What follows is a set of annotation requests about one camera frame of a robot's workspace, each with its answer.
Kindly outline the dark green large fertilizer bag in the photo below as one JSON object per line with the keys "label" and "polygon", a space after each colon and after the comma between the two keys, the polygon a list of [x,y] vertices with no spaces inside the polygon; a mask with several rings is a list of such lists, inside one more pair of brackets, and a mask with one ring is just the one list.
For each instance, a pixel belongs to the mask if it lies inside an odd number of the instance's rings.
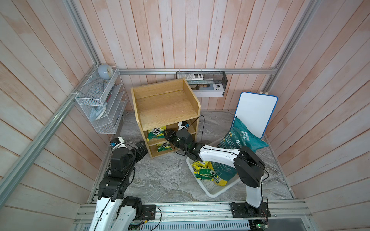
{"label": "dark green large fertilizer bag", "polygon": [[212,169],[218,175],[220,181],[214,183],[219,186],[225,186],[228,181],[237,175],[237,170],[234,166],[234,159],[236,156],[232,155],[232,153],[237,153],[240,148],[231,148],[230,131],[220,141],[217,148],[230,149],[230,151],[221,152],[222,155],[217,155],[216,161],[210,161],[208,163],[208,168]]}

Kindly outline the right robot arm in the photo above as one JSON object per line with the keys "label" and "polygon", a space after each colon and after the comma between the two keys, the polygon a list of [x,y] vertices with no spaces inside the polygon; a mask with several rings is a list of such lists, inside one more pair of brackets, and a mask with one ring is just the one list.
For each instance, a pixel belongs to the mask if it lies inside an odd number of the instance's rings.
{"label": "right robot arm", "polygon": [[269,218],[268,203],[263,200],[262,182],[269,177],[264,162],[248,147],[222,149],[195,142],[187,129],[165,130],[165,139],[185,152],[193,161],[211,161],[234,168],[246,185],[246,202],[230,204],[234,218]]}

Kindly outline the yellow green bag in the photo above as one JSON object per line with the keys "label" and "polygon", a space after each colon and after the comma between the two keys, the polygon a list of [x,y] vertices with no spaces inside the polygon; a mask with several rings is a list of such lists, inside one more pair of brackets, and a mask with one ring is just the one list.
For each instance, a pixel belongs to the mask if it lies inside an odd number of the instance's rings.
{"label": "yellow green bag", "polygon": [[166,130],[166,126],[154,128],[148,131],[147,141],[153,139],[162,139],[164,138],[164,131]]}
{"label": "yellow green bag", "polygon": [[219,182],[218,175],[208,168],[201,168],[194,173],[195,177],[199,180]]}
{"label": "yellow green bag", "polygon": [[208,163],[209,162],[207,162],[207,161],[206,162],[204,162],[204,161],[202,161],[202,162],[200,162],[200,161],[194,161],[191,164],[191,166],[193,167],[194,170],[199,171],[201,169],[207,169],[208,168]]}

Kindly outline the teal orange fertilizer bag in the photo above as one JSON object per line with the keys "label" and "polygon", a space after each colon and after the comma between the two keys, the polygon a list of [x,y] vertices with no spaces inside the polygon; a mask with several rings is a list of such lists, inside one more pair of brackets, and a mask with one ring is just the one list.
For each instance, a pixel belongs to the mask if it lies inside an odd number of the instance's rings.
{"label": "teal orange fertilizer bag", "polygon": [[235,117],[230,132],[231,148],[242,148],[246,146],[253,152],[256,152],[259,149],[268,147],[268,144],[252,134],[238,117]]}

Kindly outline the small green bag bottom shelf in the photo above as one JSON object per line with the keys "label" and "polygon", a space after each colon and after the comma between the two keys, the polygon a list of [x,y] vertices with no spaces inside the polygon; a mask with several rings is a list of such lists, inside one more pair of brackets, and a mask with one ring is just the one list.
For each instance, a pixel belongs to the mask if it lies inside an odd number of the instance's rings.
{"label": "small green bag bottom shelf", "polygon": [[168,142],[159,143],[157,145],[157,152],[171,151],[172,147]]}

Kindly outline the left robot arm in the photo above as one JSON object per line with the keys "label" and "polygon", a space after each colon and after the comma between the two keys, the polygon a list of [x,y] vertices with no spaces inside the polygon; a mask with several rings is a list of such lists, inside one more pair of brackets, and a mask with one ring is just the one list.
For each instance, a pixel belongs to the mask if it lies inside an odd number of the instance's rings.
{"label": "left robot arm", "polygon": [[90,231],[137,230],[155,219],[156,205],[142,204],[139,197],[124,194],[135,176],[135,164],[148,154],[145,142],[134,146],[121,137],[111,140],[110,167],[98,186],[97,202]]}

